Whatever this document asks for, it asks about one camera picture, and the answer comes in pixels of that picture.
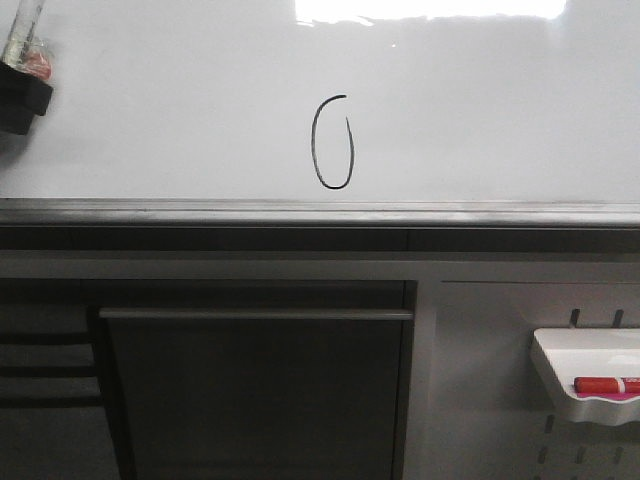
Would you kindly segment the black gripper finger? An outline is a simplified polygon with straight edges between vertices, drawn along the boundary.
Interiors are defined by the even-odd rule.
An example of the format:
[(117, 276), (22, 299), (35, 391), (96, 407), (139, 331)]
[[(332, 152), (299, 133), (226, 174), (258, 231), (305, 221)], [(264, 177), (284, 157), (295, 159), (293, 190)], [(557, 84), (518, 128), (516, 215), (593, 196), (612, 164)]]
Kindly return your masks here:
[(35, 116), (47, 112), (54, 89), (43, 80), (1, 63), (1, 131), (26, 135)]

